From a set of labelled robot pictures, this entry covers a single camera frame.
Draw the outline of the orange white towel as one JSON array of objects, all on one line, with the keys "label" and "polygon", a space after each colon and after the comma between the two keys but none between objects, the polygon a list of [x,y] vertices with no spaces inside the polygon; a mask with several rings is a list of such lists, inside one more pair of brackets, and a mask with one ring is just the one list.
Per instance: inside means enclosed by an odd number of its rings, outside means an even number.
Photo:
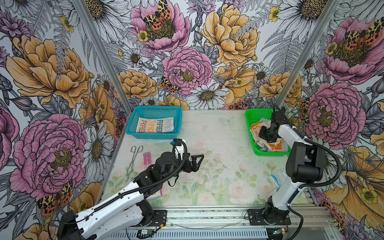
[{"label": "orange white towel", "polygon": [[288,145],[282,138],[278,138],[274,143],[268,143],[260,137],[262,127],[270,127],[271,121],[262,118],[259,122],[251,124],[250,131],[252,134],[253,142],[256,147],[260,147],[262,152],[286,152]]}]

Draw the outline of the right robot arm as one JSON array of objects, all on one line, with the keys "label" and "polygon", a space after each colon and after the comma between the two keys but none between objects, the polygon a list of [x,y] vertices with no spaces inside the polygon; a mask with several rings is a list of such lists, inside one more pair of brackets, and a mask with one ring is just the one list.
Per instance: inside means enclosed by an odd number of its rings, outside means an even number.
[{"label": "right robot arm", "polygon": [[[308,187],[332,185],[342,172],[340,158],[330,149],[302,135],[276,104],[273,106],[269,127],[260,130],[261,139],[269,144],[283,140],[291,148],[286,162],[287,177],[280,189],[265,204],[263,219],[267,224],[282,223],[289,217],[291,203]],[[325,182],[320,182],[324,173],[326,155],[336,162],[336,173]]]}]

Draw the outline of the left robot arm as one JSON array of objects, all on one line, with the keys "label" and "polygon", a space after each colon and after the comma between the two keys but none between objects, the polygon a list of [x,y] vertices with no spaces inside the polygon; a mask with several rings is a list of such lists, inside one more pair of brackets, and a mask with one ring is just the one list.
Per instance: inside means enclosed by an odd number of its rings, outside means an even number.
[{"label": "left robot arm", "polygon": [[148,197],[180,173],[197,172],[204,155],[191,155],[184,140],[174,139],[172,151],[164,152],[153,165],[139,173],[121,191],[79,213],[69,211],[59,220],[59,240],[103,240],[124,227],[144,227],[155,222]]}]

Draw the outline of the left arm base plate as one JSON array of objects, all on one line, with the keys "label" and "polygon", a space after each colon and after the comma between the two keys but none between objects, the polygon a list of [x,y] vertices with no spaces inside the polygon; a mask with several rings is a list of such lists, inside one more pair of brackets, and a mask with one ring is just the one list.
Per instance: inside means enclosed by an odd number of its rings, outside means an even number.
[{"label": "left arm base plate", "polygon": [[154,210],[144,213],[140,225],[143,227],[159,227],[163,224],[165,226],[167,222],[167,214],[167,210]]}]

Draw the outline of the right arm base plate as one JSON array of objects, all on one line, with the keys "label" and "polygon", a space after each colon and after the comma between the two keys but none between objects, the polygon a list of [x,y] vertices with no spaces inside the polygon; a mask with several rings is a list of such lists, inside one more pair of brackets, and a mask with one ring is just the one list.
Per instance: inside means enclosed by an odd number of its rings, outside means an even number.
[{"label": "right arm base plate", "polygon": [[272,209],[267,211],[266,209],[249,209],[247,210],[248,220],[251,226],[264,226],[264,225],[291,225],[291,219],[289,217],[290,211],[282,211],[278,209]]}]

